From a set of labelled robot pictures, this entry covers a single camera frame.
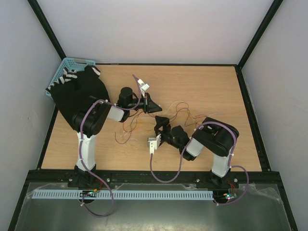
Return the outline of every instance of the blue basket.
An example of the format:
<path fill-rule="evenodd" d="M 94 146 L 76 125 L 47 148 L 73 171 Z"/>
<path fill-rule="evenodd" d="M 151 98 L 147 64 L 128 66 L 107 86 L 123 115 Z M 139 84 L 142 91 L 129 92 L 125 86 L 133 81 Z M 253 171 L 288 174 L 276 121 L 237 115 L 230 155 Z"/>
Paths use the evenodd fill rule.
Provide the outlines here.
<path fill-rule="evenodd" d="M 87 60 L 87 59 L 64 58 L 56 74 L 52 78 L 52 81 L 50 82 L 49 87 L 54 81 L 56 81 L 58 78 L 60 78 L 64 74 L 63 68 L 67 67 L 69 71 L 71 70 L 84 71 L 87 65 L 95 65 L 95 62 L 93 60 Z"/>

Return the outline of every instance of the wooden surface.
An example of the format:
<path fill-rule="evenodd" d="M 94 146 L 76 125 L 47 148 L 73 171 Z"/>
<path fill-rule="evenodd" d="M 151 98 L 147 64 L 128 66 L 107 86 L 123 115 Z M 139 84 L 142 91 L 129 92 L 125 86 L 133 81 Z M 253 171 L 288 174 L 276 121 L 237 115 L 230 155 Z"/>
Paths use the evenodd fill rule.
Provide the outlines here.
<path fill-rule="evenodd" d="M 204 114 L 236 127 L 240 136 L 231 164 L 241 165 L 248 171 L 261 171 L 234 67 L 98 65 L 98 68 L 102 71 L 100 79 L 105 83 L 112 102 L 117 101 L 122 87 L 131 87 L 138 93 L 132 77 L 135 74 L 151 86 L 148 92 L 152 100 L 164 109 L 159 115 L 163 115 L 174 101 L 183 100 L 188 103 L 193 115 Z M 172 117 L 178 103 L 173 104 L 165 116 Z M 185 107 L 183 103 L 178 105 L 178 109 Z M 181 110 L 171 126 L 184 127 L 187 116 L 187 110 Z M 155 119 L 143 113 L 139 117 L 131 135 L 133 139 L 126 144 L 115 141 L 115 132 L 119 142 L 126 140 L 121 137 L 125 135 L 122 123 L 112 120 L 105 122 L 96 141 L 97 169 L 150 170 L 147 138 L 154 137 Z M 129 129 L 131 120 L 132 117 L 124 123 L 126 129 Z M 184 127 L 189 136 L 194 128 L 195 125 Z M 77 161 L 77 148 L 77 133 L 58 113 L 42 168 L 73 169 Z M 178 170 L 179 160 L 178 150 L 163 144 L 155 151 L 153 168 Z M 213 153 L 204 148 L 194 161 L 183 160 L 182 170 L 209 171 L 212 162 Z"/>

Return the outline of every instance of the black fabric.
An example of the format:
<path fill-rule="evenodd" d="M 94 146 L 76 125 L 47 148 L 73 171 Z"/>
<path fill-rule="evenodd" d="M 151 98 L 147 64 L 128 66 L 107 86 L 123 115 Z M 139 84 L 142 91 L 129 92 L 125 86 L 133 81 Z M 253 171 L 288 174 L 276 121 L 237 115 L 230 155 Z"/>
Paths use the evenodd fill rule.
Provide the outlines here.
<path fill-rule="evenodd" d="M 74 70 L 69 72 L 66 68 L 62 76 L 64 83 L 59 78 L 46 89 L 50 92 L 57 108 L 72 128 L 73 116 L 89 96 L 110 102 L 106 86 L 93 68 L 99 71 L 96 67 L 90 65 L 86 66 L 84 71 L 78 72 Z"/>

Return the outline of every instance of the white wall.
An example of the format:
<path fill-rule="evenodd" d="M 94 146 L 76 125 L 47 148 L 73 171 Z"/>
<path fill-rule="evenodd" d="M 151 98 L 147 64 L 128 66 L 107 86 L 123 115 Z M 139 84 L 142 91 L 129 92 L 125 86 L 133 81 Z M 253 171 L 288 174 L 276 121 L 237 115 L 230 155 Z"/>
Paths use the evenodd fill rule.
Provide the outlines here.
<path fill-rule="evenodd" d="M 273 0 L 38 0 L 65 54 L 237 64 Z"/>
<path fill-rule="evenodd" d="M 61 60 L 26 0 L 0 1 L 0 230 L 7 230 L 54 109 L 44 94 Z"/>
<path fill-rule="evenodd" d="M 308 1 L 285 0 L 244 67 L 273 170 L 308 227 Z"/>

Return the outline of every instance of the metal floor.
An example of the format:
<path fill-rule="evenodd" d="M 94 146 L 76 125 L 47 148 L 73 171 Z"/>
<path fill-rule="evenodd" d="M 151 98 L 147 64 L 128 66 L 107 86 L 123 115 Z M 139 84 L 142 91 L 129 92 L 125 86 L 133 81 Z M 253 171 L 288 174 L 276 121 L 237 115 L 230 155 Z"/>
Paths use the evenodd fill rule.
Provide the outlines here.
<path fill-rule="evenodd" d="M 30 193 L 24 202 L 17 231 L 290 230 L 283 204 L 261 193 L 248 193 L 238 203 L 225 207 L 217 207 L 209 200 L 115 200 L 114 213 L 107 218 L 91 216 L 80 207 L 78 199 L 32 199 L 32 195 Z M 89 207 L 102 214 L 110 208 L 110 204 L 110 200 L 96 200 Z"/>

